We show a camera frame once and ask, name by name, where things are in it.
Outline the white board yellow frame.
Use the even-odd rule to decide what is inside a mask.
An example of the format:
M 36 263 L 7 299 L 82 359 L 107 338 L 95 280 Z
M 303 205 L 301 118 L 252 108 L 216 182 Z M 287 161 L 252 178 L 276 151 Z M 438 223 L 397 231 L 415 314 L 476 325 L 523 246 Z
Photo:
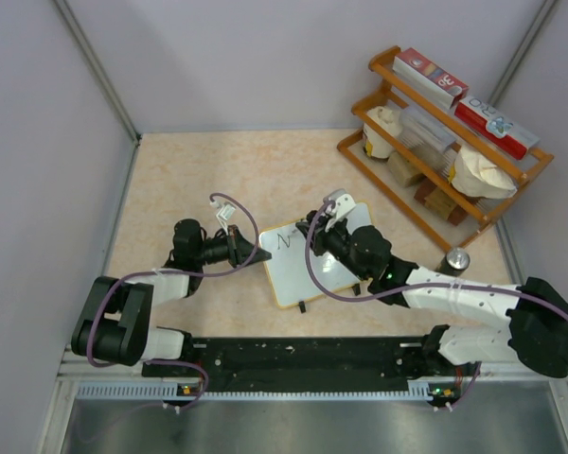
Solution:
M 259 235 L 259 246 L 272 254 L 264 266 L 279 308 L 297 306 L 323 296 L 312 282 L 304 259 L 305 238 L 295 228 L 295 221 L 267 229 Z M 311 268 L 319 282 L 333 293 L 361 283 L 332 254 L 310 253 Z

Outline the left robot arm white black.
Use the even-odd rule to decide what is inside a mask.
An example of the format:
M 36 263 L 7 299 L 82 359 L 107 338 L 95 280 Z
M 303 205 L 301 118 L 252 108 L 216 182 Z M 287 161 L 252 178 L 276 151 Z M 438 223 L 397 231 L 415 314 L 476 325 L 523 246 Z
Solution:
M 186 334 L 174 328 L 151 328 L 151 310 L 194 295 L 205 279 L 206 265 L 226 262 L 235 269 L 271 258 L 271 253 L 245 239 L 236 225 L 209 237 L 198 220 L 182 219 L 174 226 L 173 248 L 163 268 L 122 280 L 100 276 L 94 281 L 71 350 L 91 361 L 125 366 L 163 360 L 174 374 L 185 375 L 196 361 L 194 350 L 185 346 Z

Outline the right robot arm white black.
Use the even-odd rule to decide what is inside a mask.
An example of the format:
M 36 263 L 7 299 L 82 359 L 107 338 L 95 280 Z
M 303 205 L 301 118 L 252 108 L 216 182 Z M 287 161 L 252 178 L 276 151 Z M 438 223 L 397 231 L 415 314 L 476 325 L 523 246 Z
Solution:
M 423 363 L 442 375 L 454 365 L 519 362 L 553 378 L 568 376 L 568 303 L 547 281 L 521 285 L 480 284 L 432 271 L 392 254 L 391 243 L 372 225 L 349 230 L 345 220 L 311 211 L 296 222 L 305 255 L 329 253 L 368 284 L 368 297 L 390 306 L 430 309 L 473 320 L 470 327 L 441 325 L 423 343 Z

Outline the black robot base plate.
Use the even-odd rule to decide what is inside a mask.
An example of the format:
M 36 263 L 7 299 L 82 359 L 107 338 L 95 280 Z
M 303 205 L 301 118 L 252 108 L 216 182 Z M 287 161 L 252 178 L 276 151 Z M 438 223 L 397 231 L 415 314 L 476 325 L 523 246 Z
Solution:
M 421 337 L 195 338 L 181 360 L 201 366 L 208 390 L 327 393 L 406 391 L 424 376 L 456 367 L 425 354 Z

